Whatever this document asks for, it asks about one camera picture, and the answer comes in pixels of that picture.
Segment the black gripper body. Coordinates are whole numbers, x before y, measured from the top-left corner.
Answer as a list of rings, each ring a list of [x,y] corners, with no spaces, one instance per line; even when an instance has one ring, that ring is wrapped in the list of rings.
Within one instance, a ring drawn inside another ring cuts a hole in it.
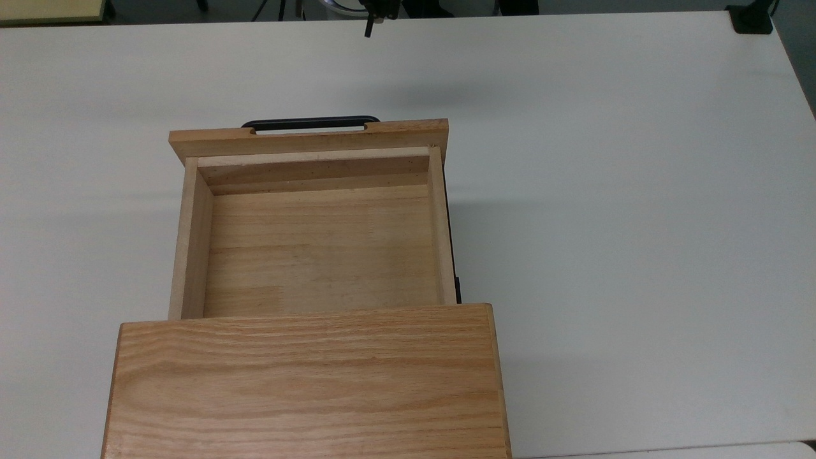
[[[396,20],[400,11],[399,0],[362,0],[362,6],[375,20],[377,18]]]

